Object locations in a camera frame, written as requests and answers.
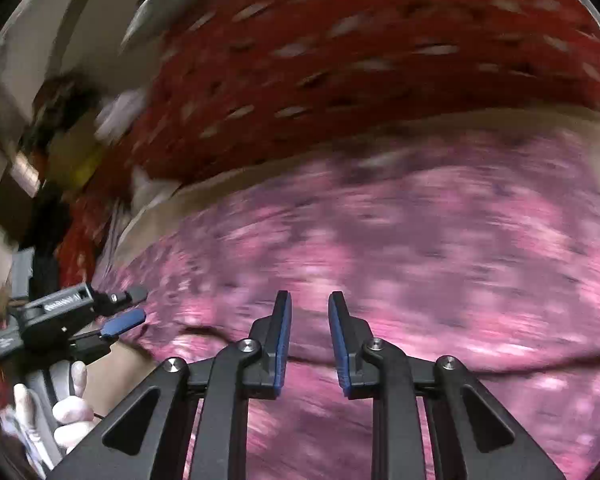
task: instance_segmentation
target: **pink cloth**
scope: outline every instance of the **pink cloth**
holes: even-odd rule
[[[366,479],[371,410],[337,386],[329,293],[428,360],[506,372],[600,352],[600,193],[568,132],[357,140],[184,219],[100,288],[134,282],[151,292],[128,339],[190,361],[291,291],[287,381],[251,403],[248,478]],[[600,459],[600,370],[486,386],[570,480]]]

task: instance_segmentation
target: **metal screw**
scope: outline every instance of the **metal screw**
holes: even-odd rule
[[[374,350],[376,352],[378,350],[382,350],[382,348],[384,348],[384,339],[380,339],[379,337],[375,337],[371,341],[368,341],[366,343],[366,347],[369,348],[369,350]]]
[[[253,352],[260,347],[260,343],[258,343],[255,339],[240,339],[238,341],[238,350],[240,352]]]
[[[162,366],[168,372],[173,373],[181,370],[184,365],[186,365],[184,359],[180,359],[179,357],[169,357]]]
[[[456,358],[451,355],[443,355],[440,358],[440,364],[446,370],[453,370],[458,365],[458,362]]]

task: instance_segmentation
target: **blue gripper pad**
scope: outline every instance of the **blue gripper pad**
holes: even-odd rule
[[[276,303],[278,300],[282,304],[282,323],[280,324],[280,336],[278,337],[278,344],[276,345],[276,375],[273,381],[273,389],[276,397],[279,396],[282,391],[282,386],[285,384],[285,372],[286,372],[286,358],[289,354],[289,336],[291,335],[291,295],[287,292],[284,298],[278,294]]]
[[[336,359],[336,371],[338,382],[346,397],[351,393],[351,378],[349,376],[349,355],[344,343],[344,333],[333,294],[329,296],[329,328],[331,330],[331,341],[333,343],[333,355]]]
[[[100,329],[100,335],[103,337],[117,337],[127,330],[141,325],[146,319],[146,314],[142,308],[132,308],[126,312],[109,319]]]

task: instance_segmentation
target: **red cloth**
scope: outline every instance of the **red cloth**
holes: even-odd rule
[[[184,184],[392,121],[539,102],[600,108],[577,0],[208,0],[167,34],[150,106],[90,189]]]
[[[70,205],[74,222],[81,225],[87,237],[99,246],[106,234],[112,213],[112,202],[107,198],[85,193]]]
[[[60,287],[90,282],[96,268],[93,241],[82,225],[74,222],[56,249],[60,267]]]

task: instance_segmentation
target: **white glove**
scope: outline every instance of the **white glove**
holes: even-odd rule
[[[53,407],[54,417],[61,426],[54,433],[54,439],[58,446],[70,452],[78,443],[94,428],[93,410],[82,399],[85,386],[87,385],[87,367],[81,361],[71,365],[71,377],[74,380],[75,395],[61,400]],[[50,460],[46,450],[40,442],[40,436],[35,427],[36,407],[33,398],[24,384],[16,384],[13,387],[13,398],[16,405],[16,417],[27,433],[29,439],[35,444],[36,449],[47,462]]]

